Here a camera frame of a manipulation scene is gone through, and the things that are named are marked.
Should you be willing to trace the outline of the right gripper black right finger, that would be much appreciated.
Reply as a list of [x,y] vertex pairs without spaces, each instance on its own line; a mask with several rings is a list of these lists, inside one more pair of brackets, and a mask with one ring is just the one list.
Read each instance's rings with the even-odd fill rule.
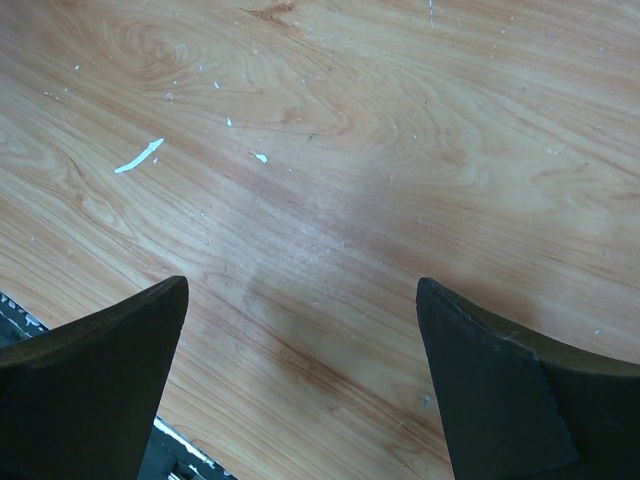
[[419,329],[458,479],[635,479],[639,368],[419,281]]

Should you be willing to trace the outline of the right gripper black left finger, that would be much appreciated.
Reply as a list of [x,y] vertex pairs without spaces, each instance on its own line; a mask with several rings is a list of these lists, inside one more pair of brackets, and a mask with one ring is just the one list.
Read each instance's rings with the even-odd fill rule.
[[2,347],[2,478],[137,478],[188,304],[172,276]]

